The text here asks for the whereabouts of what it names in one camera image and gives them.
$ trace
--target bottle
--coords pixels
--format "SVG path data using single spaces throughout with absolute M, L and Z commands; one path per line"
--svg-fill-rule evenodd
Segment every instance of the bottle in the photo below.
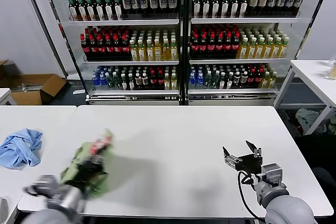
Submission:
M 139 0 L 131 0 L 132 3 L 132 11 L 137 14 L 140 12 L 140 1 Z
M 98 49 L 96 39 L 93 37 L 92 34 L 89 35 L 89 39 L 90 39 L 91 54 L 93 57 L 97 57 L 99 53 L 99 49 Z
M 168 39 L 163 39 L 162 60 L 172 60 Z
M 248 13 L 249 16 L 257 15 L 257 5 L 259 0 L 249 0 L 248 2 Z
M 114 37 L 113 37 L 113 43 L 114 43 L 114 53 L 116 55 L 121 55 L 121 53 L 122 53 L 122 46 L 121 46 L 120 39 L 118 38 L 117 35 L 114 35 Z
M 288 47 L 288 41 L 289 41 L 289 37 L 283 38 L 283 42 L 282 42 L 282 45 L 280 46 L 277 58 L 284 59 L 286 57 L 286 51 L 287 51 L 287 47 Z
M 265 16 L 265 7 L 267 0 L 258 0 L 257 15 Z
M 302 1 L 303 0 L 294 0 L 292 8 L 292 16 L 296 17 L 298 15 Z
M 152 40 L 147 39 L 147 55 L 148 55 L 148 61 L 155 61 L 155 52 L 152 45 Z
M 150 0 L 151 12 L 156 13 L 159 7 L 159 0 Z
M 247 50 L 245 54 L 245 59 L 253 59 L 254 52 L 256 50 L 256 37 L 251 38 L 251 42 L 249 45 L 247 45 Z
M 145 47 L 143 45 L 142 39 L 138 40 L 138 51 L 139 51 L 140 61 L 147 61 L 146 50 L 145 50 Z
M 219 10 L 219 0 L 212 0 L 212 15 L 211 18 L 217 18 Z
M 90 44 L 89 42 L 85 39 L 84 34 L 80 35 L 80 44 L 82 46 L 83 52 L 86 56 L 90 56 L 91 50 L 90 50 Z
M 247 78 L 248 78 L 247 71 L 244 71 L 243 73 L 241 73 L 241 75 L 242 76 L 240 77 L 239 87 L 243 89 L 247 84 Z
M 202 17 L 208 18 L 209 16 L 209 8 L 210 8 L 210 1 L 209 0 L 203 0 L 202 1 Z
M 176 39 L 172 38 L 172 44 L 171 44 L 171 59 L 172 60 L 179 60 L 177 56 L 177 46 L 176 46 Z
M 97 37 L 97 45 L 98 45 L 98 51 L 100 56 L 105 56 L 106 53 L 106 47 L 103 38 L 101 37 L 101 34 L 98 34 Z
M 225 18 L 227 16 L 228 8 L 229 0 L 222 0 L 221 18 Z
M 208 41 L 207 50 L 209 55 L 213 55 L 215 52 L 215 34 L 211 34 Z
M 166 13 L 168 9 L 168 0 L 159 0 L 160 2 L 160 12 Z
M 135 74 L 135 89 L 136 90 L 142 89 L 142 79 L 139 73 Z
M 170 13 L 176 12 L 177 1 L 176 0 L 169 0 L 168 7 L 169 7 L 169 12 Z
M 243 38 L 242 44 L 240 44 L 236 59 L 245 59 L 245 54 L 247 50 L 247 38 Z
M 128 74 L 128 86 L 130 87 L 130 90 L 134 90 L 134 80 L 133 80 L 133 74 Z
M 129 15 L 132 10 L 131 0 L 122 0 L 122 6 L 124 8 L 125 14 Z
M 264 44 L 265 44 L 265 38 L 260 37 L 259 42 L 256 45 L 256 50 L 254 52 L 253 59 L 260 59 L 261 58 L 261 53 L 262 53 L 262 50 L 264 48 Z
M 270 57 L 269 53 L 271 52 L 272 45 L 273 45 L 273 38 L 268 37 L 267 38 L 267 43 L 264 44 L 263 51 L 261 52 L 261 58 L 262 59 L 269 59 L 269 57 Z
M 199 11 L 201 9 L 200 0 L 193 0 L 193 14 L 194 18 L 199 18 Z
M 286 0 L 277 0 L 275 4 L 275 14 L 276 16 L 283 16 L 284 6 Z
M 229 72 L 226 82 L 226 89 L 231 89 L 232 82 L 233 82 L 233 72 Z
M 250 70 L 250 72 L 248 73 L 248 76 L 247 76 L 247 85 L 248 86 L 253 86 L 253 81 L 254 81 L 254 77 L 255 77 L 255 69 L 254 68 L 252 68 L 251 70 Z
M 264 69 L 260 68 L 257 71 L 257 73 L 256 73 L 256 75 L 254 77 L 254 82 L 255 82 L 254 87 L 256 87 L 256 88 L 259 87 L 263 75 L 264 75 Z
M 283 8 L 285 16 L 292 16 L 293 4 L 294 4 L 294 0 L 286 0 L 285 6 Z
M 274 45 L 271 49 L 271 52 L 269 53 L 271 59 L 277 59 L 278 58 L 280 44 L 281 44 L 281 38 L 277 37 L 275 39 L 275 43 L 274 43 Z
M 133 39 L 130 40 L 130 46 L 131 46 L 131 55 L 133 61 L 140 60 L 138 49 L 136 48 L 135 41 Z
M 267 88 L 269 77 L 270 77 L 269 72 L 266 71 L 265 76 L 262 78 L 262 80 L 259 83 L 259 86 L 258 86 L 259 89 L 266 89 Z
M 276 4 L 277 0 L 267 0 L 267 16 L 273 16 L 274 15 L 274 11 L 275 11 L 275 4 Z
M 96 9 L 94 3 L 92 2 L 92 0 L 85 0 L 85 1 L 86 1 L 86 9 L 88 11 L 90 20 L 92 20 L 92 21 L 97 20 L 96 15 L 98 13 L 97 13 L 97 9 Z
M 247 0 L 241 0 L 239 5 L 240 5 L 239 18 L 244 18 L 247 9 Z
M 231 32 L 227 33 L 227 36 L 224 40 L 224 54 L 231 54 Z
M 223 54 L 223 34 L 219 34 L 216 40 L 216 54 L 217 55 Z
M 219 82 L 219 89 L 224 89 L 225 86 L 225 72 L 221 72 L 221 80 Z
M 203 73 L 199 73 L 197 76 L 196 89 L 204 89 Z
M 121 90 L 122 85 L 121 85 L 121 80 L 119 75 L 117 75 L 117 72 L 113 72 L 113 86 L 114 89 Z
M 69 8 L 72 20 L 79 21 L 80 20 L 79 16 L 81 17 L 81 15 L 80 15 L 77 5 L 74 3 L 74 0 L 68 0 L 68 2 L 69 2 L 68 8 Z
M 160 61 L 162 59 L 161 57 L 161 44 L 160 44 L 160 40 L 159 39 L 155 39 L 155 48 L 154 48 L 154 52 L 155 52 L 155 60 L 156 61 Z
M 80 13 L 80 16 L 79 19 L 83 20 L 83 21 L 88 21 L 90 20 L 90 16 L 89 16 L 89 13 L 88 13 L 88 10 L 86 9 L 86 4 L 84 3 L 83 0 L 77 0 L 78 2 L 78 10 L 79 10 L 79 13 Z
M 238 0 L 231 0 L 230 18 L 235 18 L 238 11 Z

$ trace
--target red bottle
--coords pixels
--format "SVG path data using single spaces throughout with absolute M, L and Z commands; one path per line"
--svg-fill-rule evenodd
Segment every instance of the red bottle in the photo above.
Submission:
M 211 33 L 208 45 L 207 45 L 207 49 L 208 49 L 208 54 L 213 55 L 213 53 L 215 52 L 215 33 Z
M 131 51 L 130 44 L 126 36 L 122 36 L 121 39 L 122 39 L 122 52 L 124 53 L 125 56 L 127 56 L 130 54 L 130 51 Z
M 198 47 L 200 50 L 199 54 L 204 55 L 206 53 L 206 35 L 205 34 L 202 34 L 202 39 L 199 43 L 200 43 Z
M 231 51 L 231 32 L 228 32 L 226 39 L 224 41 L 224 54 L 229 55 L 230 51 Z
M 216 54 L 223 54 L 223 33 L 218 34 L 218 38 L 216 40 Z
M 90 39 L 90 47 L 91 47 L 92 55 L 97 56 L 99 52 L 97 42 L 92 34 L 89 35 L 89 39 Z
M 106 47 L 103 38 L 101 37 L 101 34 L 98 34 L 97 36 L 97 45 L 100 56 L 105 56 Z
M 114 42 L 114 52 L 117 55 L 120 55 L 122 53 L 122 47 L 121 47 L 120 39 L 118 38 L 117 35 L 114 35 L 113 42 Z
M 110 35 L 105 34 L 105 45 L 106 45 L 106 51 L 108 56 L 113 56 L 114 53 L 114 46 L 112 41 L 110 40 Z
M 81 34 L 80 35 L 80 44 L 82 46 L 82 49 L 83 49 L 83 52 L 86 56 L 89 56 L 90 53 L 91 53 L 91 50 L 90 50 L 90 45 L 89 43 L 87 42 L 87 40 L 85 39 L 85 36 L 84 34 Z

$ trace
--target black cable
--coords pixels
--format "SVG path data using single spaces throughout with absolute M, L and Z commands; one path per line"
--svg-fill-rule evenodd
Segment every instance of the black cable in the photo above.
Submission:
M 252 212 L 252 210 L 251 210 L 251 209 L 248 207 L 248 205 L 246 204 L 246 201 L 245 201 L 245 198 L 244 198 L 244 195 L 243 195 L 243 191 L 242 191 L 242 189 L 241 189 L 241 188 L 242 188 L 242 187 L 241 187 L 242 185 L 241 185 L 241 183 L 240 183 L 240 176 L 241 176 L 241 174 L 244 174 L 245 176 L 247 176 L 247 174 L 245 174 L 245 173 L 242 172 L 242 171 L 240 171 L 240 172 L 238 173 L 238 187 L 239 187 L 239 193 L 240 193 L 241 200 L 243 201 L 244 206 L 246 207 L 247 211 L 249 211 L 249 213 L 250 213 L 254 218 L 256 218 L 257 220 L 259 220 L 259 221 L 265 223 L 265 220 L 264 220 L 263 218 L 260 218 L 260 217 L 256 216 L 255 213 Z

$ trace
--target display shelf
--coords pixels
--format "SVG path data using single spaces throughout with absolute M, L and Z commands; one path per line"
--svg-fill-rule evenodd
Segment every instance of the display shelf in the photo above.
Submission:
M 133 66 L 133 65 L 146 65 L 146 66 L 167 66 L 178 65 L 178 60 L 160 60 L 160 61 L 84 61 L 85 65 L 95 66 Z
M 99 21 L 70 21 L 74 26 L 151 26 L 177 25 L 179 19 L 133 19 L 133 20 L 99 20 Z
M 192 18 L 192 24 L 297 23 L 301 18 Z
M 276 89 L 190 89 L 188 96 L 195 95 L 244 95 L 244 94 L 275 94 Z
M 190 64 L 234 64 L 234 63 L 272 63 L 286 61 L 287 59 L 227 59 L 227 60 L 190 60 Z

